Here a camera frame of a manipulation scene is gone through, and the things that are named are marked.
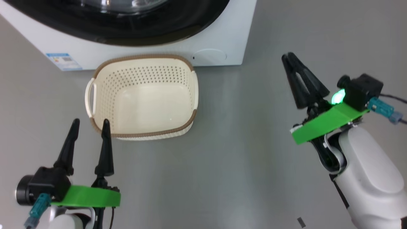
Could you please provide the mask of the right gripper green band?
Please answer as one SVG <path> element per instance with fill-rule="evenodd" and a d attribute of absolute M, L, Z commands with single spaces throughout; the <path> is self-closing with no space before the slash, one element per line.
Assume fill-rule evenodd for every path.
<path fill-rule="evenodd" d="M 293 52 L 283 54 L 281 61 L 298 109 L 304 109 L 308 102 L 318 102 L 329 95 L 330 91 Z M 291 135 L 297 145 L 310 142 L 323 167 L 330 174 L 339 174 L 346 167 L 346 159 L 340 150 L 329 144 L 328 134 L 353 123 L 367 112 L 339 103 L 314 119 L 293 127 Z"/>

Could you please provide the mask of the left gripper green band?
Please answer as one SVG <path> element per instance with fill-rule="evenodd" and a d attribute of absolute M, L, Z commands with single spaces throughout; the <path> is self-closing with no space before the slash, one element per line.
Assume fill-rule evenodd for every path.
<path fill-rule="evenodd" d="M 79 135 L 80 119 L 74 119 L 63 143 L 61 152 L 53 164 L 63 169 L 67 176 L 74 174 L 73 155 Z M 97 177 L 114 175 L 114 161 L 110 122 L 103 121 L 103 139 L 100 158 L 95 168 Z M 111 208 L 109 229 L 113 229 L 115 209 L 121 204 L 121 193 L 117 186 L 108 186 L 107 181 L 95 187 L 73 185 L 64 200 L 51 205 L 51 229 L 103 229 L 104 211 Z"/>

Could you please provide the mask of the dark glass washing machine door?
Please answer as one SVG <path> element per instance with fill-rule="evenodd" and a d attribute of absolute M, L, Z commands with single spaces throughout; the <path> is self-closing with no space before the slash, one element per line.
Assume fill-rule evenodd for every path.
<path fill-rule="evenodd" d="M 4 0 L 52 29 L 106 45 L 162 45 L 211 25 L 229 0 Z"/>

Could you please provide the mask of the cream perforated laundry basket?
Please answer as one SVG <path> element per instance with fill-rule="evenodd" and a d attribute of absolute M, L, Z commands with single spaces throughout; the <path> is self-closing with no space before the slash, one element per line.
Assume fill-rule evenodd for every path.
<path fill-rule="evenodd" d="M 192 127 L 199 105 L 199 83 L 192 64 L 173 54 L 134 55 L 101 64 L 87 83 L 85 108 L 101 133 L 148 141 L 182 136 Z"/>

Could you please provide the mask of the white front-load washing machine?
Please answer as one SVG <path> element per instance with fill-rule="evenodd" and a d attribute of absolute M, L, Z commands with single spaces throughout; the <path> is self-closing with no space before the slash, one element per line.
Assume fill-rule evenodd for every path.
<path fill-rule="evenodd" d="M 83 71 L 94 70 L 110 59 L 150 54 L 178 55 L 193 66 L 201 66 L 194 63 L 191 56 L 205 48 L 219 49 L 227 54 L 222 64 L 212 66 L 231 66 L 243 62 L 255 7 L 256 0 L 229 0 L 218 19 L 198 34 L 172 43 L 141 47 L 106 45 L 67 35 L 25 16 L 7 6 L 4 0 L 0 0 L 0 16 L 42 54 L 68 53 Z"/>

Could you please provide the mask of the blue energy label sticker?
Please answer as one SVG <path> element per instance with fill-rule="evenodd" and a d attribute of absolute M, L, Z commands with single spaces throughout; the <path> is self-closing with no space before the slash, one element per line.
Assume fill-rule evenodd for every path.
<path fill-rule="evenodd" d="M 68 53 L 46 53 L 46 57 L 61 71 L 82 71 L 83 68 Z"/>

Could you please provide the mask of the round white filter cover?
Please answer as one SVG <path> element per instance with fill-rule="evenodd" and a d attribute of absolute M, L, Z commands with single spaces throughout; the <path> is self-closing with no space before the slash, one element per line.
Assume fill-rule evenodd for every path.
<path fill-rule="evenodd" d="M 222 64 L 227 59 L 227 54 L 219 49 L 205 48 L 196 51 L 191 58 L 198 65 L 212 66 Z"/>

